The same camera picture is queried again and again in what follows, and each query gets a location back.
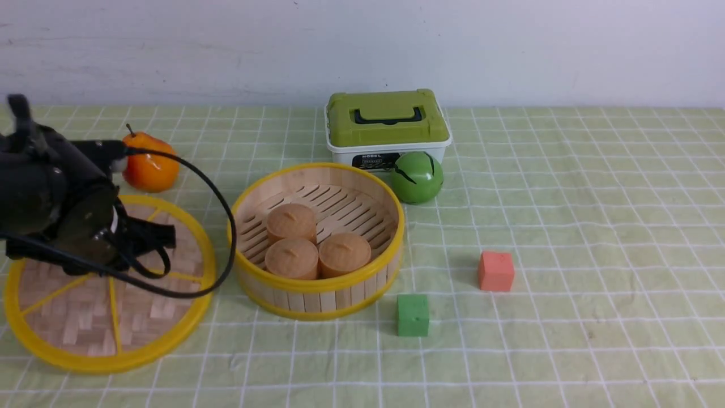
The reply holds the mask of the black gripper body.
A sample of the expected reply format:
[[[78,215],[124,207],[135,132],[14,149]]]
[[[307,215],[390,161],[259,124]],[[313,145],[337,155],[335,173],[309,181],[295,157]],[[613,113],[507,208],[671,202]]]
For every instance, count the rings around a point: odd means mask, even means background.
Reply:
[[[134,244],[129,215],[118,194],[119,187],[109,180],[70,181],[52,228],[52,265],[70,276],[105,274],[90,264],[122,272],[129,269]]]

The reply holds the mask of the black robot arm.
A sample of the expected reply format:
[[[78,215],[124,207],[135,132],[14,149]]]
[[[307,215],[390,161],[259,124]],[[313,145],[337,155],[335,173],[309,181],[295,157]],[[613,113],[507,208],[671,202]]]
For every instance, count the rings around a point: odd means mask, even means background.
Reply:
[[[174,227],[129,215],[112,174],[131,149],[119,140],[70,141],[38,124],[25,95],[8,95],[15,131],[2,136],[2,240],[7,257],[59,266],[65,274],[108,275],[157,253],[170,272]]]

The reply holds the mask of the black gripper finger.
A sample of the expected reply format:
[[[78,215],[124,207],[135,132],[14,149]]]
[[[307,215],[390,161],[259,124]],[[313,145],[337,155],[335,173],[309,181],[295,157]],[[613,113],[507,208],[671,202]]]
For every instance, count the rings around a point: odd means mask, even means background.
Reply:
[[[158,224],[150,220],[127,219],[125,238],[134,251],[174,249],[177,246],[174,225]]]

